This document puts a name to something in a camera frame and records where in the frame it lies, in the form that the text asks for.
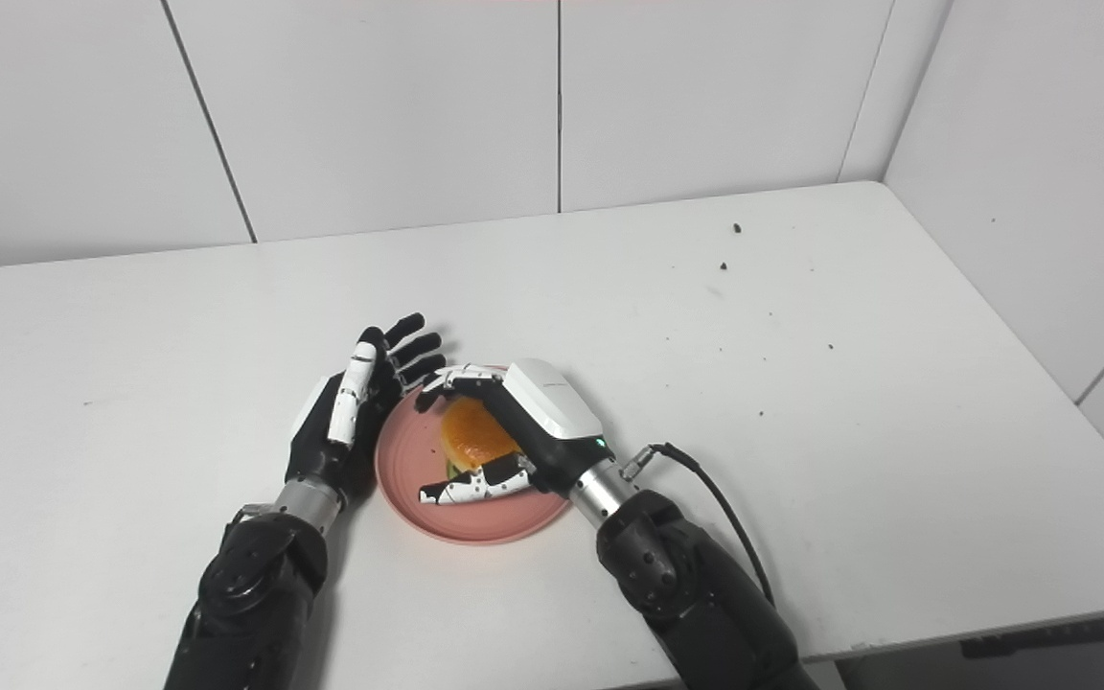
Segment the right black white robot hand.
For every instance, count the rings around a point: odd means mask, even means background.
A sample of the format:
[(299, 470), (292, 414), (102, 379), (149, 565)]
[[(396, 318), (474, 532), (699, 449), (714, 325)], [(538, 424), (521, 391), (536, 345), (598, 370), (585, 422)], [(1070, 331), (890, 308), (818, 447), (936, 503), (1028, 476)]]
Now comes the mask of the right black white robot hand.
[(517, 359), (508, 367), (446, 367), (426, 376), (415, 401), (426, 412), (440, 399), (476, 399), (518, 449), (487, 460), (452, 480), (425, 485), (420, 501), (460, 505), (497, 499), (529, 488), (555, 493), (596, 521), (609, 518), (625, 493), (606, 486), (616, 455), (599, 416), (556, 367)]

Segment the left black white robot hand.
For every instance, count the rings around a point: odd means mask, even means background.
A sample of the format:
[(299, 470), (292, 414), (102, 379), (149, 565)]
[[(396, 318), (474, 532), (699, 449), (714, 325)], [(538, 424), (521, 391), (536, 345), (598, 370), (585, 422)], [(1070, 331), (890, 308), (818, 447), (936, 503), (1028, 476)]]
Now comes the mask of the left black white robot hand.
[(382, 425), (421, 380), (446, 367), (440, 346), (420, 311), (389, 331), (365, 328), (346, 370), (312, 388), (294, 424), (285, 478), (319, 481), (343, 501), (371, 493)]

